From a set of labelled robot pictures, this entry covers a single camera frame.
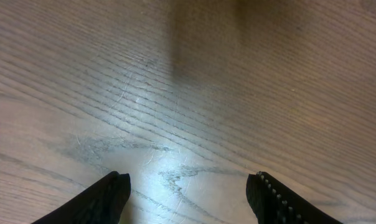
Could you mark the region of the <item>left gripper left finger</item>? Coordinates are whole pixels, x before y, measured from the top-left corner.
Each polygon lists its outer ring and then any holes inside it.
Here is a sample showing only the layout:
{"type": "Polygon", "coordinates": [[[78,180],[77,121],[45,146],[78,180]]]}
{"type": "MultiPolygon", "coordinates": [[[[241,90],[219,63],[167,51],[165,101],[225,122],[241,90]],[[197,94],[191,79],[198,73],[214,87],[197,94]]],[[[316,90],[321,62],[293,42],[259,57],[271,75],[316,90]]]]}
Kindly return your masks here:
{"type": "Polygon", "coordinates": [[[130,194],[129,174],[112,171],[33,224],[118,224],[130,194]]]}

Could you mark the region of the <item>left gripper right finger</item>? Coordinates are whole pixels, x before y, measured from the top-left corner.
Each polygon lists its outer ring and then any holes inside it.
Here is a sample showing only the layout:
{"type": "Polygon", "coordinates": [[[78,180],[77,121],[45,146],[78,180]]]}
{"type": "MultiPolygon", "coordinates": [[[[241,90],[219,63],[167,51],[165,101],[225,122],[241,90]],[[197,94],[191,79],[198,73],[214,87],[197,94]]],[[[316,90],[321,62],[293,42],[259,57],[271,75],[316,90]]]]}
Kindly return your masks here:
{"type": "Polygon", "coordinates": [[[248,176],[246,196],[259,224],[342,224],[267,172],[248,176]]]}

